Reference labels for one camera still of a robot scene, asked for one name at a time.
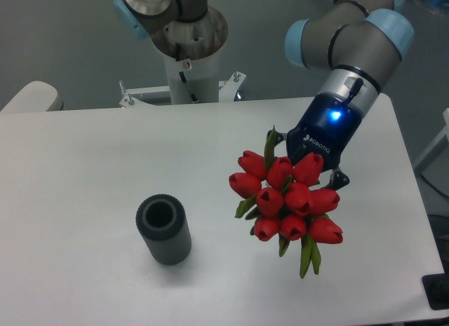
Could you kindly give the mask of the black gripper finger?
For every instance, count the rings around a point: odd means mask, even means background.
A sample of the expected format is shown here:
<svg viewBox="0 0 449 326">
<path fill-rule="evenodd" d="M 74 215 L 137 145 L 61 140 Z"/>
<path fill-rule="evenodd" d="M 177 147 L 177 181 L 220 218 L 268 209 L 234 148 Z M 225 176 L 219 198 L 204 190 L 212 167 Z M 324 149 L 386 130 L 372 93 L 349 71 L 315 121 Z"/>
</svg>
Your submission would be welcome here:
<svg viewBox="0 0 449 326">
<path fill-rule="evenodd" d="M 286 141 L 286 133 L 280 133 L 275 128 L 272 128 L 267 133 L 267 152 L 274 153 L 275 147 Z"/>
<path fill-rule="evenodd" d="M 328 170 L 332 171 L 330 174 L 329 182 L 325 186 L 321 185 L 319 187 L 320 189 L 339 190 L 350 183 L 349 177 L 342 172 L 340 166 L 337 166 L 336 168 L 322 167 L 320 173 L 326 172 Z"/>
</svg>

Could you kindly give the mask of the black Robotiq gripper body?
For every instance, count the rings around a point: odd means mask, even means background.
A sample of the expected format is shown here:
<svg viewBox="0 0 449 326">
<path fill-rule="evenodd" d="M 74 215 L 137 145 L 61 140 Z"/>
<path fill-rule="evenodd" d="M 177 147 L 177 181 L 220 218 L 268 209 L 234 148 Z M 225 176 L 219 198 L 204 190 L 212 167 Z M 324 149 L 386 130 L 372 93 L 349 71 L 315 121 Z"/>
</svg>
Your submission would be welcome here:
<svg viewBox="0 0 449 326">
<path fill-rule="evenodd" d="M 362 121 L 352 99 L 339 100 L 321 93 L 312 100 L 299 123 L 287 133 L 286 148 L 292 164 L 312 152 L 323 158 L 324 171 L 339 166 L 343 150 Z"/>
</svg>

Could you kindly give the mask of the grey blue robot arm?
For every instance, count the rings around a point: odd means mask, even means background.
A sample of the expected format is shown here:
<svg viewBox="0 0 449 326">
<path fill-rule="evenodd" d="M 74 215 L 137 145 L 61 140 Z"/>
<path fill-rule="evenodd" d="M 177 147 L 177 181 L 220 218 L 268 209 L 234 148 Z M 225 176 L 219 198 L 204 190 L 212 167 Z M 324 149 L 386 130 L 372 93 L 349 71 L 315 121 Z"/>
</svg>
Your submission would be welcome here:
<svg viewBox="0 0 449 326">
<path fill-rule="evenodd" d="M 280 142 L 306 183 L 315 184 L 322 172 L 331 171 L 329 189 L 348 184 L 340 170 L 342 152 L 406 56 L 414 30 L 400 14 L 404 0 L 333 2 L 322 18 L 292 24 L 284 41 L 292 64 L 329 69 L 330 76 L 293 129 L 270 131 L 262 156 L 247 152 L 240 157 L 246 176 L 235 182 L 237 189 L 255 178 L 285 179 L 289 166 L 274 155 Z M 150 38 L 164 57 L 173 104 L 234 97 L 234 90 L 220 88 L 217 78 L 227 21 L 208 0 L 114 0 L 114 11 L 135 38 Z"/>
</svg>

